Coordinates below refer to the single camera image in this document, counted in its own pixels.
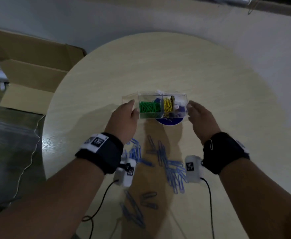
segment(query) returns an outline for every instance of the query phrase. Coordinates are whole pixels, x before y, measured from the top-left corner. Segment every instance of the hand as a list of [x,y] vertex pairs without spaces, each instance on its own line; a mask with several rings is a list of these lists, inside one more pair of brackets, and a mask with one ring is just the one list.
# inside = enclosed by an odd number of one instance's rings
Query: hand
[[204,106],[189,101],[187,110],[190,116],[188,120],[193,124],[193,130],[203,146],[214,134],[221,131],[212,113]]
[[111,115],[104,132],[116,136],[123,144],[129,142],[137,130],[139,111],[132,111],[134,100],[119,106]]

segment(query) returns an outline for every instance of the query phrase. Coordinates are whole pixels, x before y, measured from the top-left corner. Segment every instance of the wrist strap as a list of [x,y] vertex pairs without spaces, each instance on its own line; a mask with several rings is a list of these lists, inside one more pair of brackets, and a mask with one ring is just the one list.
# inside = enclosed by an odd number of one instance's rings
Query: wrist strap
[[219,132],[206,141],[203,147],[204,159],[202,165],[214,174],[239,158],[249,158],[247,149],[229,134]]
[[75,156],[94,163],[104,174],[112,174],[120,164],[123,147],[116,136],[103,132],[86,140]]

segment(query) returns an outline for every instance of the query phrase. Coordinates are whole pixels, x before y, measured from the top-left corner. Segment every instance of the cardboard box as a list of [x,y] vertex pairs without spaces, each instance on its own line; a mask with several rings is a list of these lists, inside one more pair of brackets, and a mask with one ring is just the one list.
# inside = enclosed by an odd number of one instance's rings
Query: cardboard box
[[0,30],[0,67],[10,85],[0,106],[46,114],[50,100],[85,51]]

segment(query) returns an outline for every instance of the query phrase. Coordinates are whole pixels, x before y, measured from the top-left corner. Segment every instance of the blue round label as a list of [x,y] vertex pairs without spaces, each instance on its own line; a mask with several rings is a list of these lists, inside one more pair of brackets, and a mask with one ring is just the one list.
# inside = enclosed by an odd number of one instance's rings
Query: blue round label
[[181,118],[156,118],[156,120],[163,125],[174,126],[176,124],[179,124],[183,120],[183,117]]

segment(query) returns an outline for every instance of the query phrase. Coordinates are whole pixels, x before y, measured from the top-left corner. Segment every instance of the white wall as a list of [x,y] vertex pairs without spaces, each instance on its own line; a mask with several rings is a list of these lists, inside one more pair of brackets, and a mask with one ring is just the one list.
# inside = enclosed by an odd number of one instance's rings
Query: white wall
[[116,38],[170,31],[232,49],[273,89],[291,126],[291,17],[193,0],[0,0],[0,28],[91,52]]

